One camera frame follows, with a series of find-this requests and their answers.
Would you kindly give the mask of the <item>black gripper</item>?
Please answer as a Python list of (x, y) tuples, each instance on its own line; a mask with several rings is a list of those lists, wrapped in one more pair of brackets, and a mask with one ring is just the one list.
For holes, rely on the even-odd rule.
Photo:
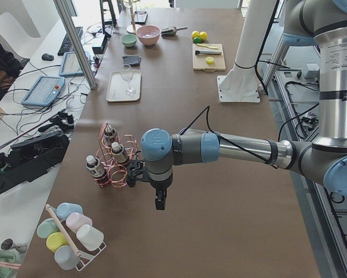
[(165, 210), (167, 188), (173, 182), (173, 171), (168, 170), (164, 173), (153, 173), (148, 171), (150, 184), (156, 189), (155, 207), (157, 210)]

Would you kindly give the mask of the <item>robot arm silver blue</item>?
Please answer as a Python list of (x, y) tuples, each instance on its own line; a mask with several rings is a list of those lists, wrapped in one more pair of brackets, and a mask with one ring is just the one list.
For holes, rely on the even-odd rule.
[(287, 1), (283, 37), (289, 45), (320, 46), (319, 133), (312, 142), (259, 140), (212, 130), (171, 135), (151, 129), (141, 139), (144, 178), (165, 207), (174, 165), (219, 157), (291, 170), (347, 196), (347, 1)]

